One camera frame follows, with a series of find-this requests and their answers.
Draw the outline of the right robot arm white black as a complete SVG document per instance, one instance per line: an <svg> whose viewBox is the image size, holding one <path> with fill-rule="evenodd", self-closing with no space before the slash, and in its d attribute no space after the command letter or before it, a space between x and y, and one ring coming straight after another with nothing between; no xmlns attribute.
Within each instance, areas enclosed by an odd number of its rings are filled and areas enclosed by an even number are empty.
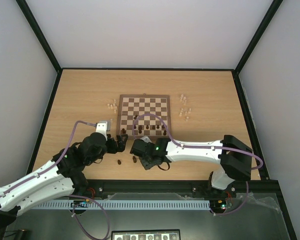
<svg viewBox="0 0 300 240"><path fill-rule="evenodd" d="M212 172L208 191L219 196L234 181L249 181L252 171L252 149L233 135L208 142L180 141L148 137L134 140L130 153L140 159L145 170L174 162L191 161L219 165Z"/></svg>

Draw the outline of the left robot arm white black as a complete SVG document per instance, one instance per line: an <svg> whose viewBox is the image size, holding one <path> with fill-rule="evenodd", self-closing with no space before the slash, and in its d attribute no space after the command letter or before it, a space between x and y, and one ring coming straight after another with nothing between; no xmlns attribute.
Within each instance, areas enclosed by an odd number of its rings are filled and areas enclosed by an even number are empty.
<svg viewBox="0 0 300 240"><path fill-rule="evenodd" d="M0 187L0 229L42 203L83 194L88 187L84 168L102 160L105 154L123 152L127 140L127 134L113 138L94 132L61 150L36 171Z"/></svg>

